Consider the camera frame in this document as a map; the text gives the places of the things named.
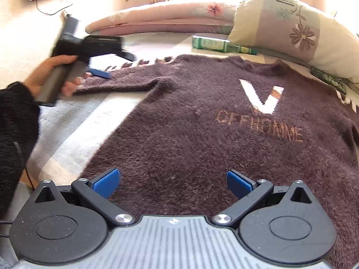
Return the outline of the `person left forearm black sleeve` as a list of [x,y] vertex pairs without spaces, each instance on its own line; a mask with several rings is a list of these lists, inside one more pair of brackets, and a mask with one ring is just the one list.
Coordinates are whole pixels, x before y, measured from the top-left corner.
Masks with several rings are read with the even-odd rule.
[[1,90],[1,215],[14,196],[39,135],[39,107],[19,81]]

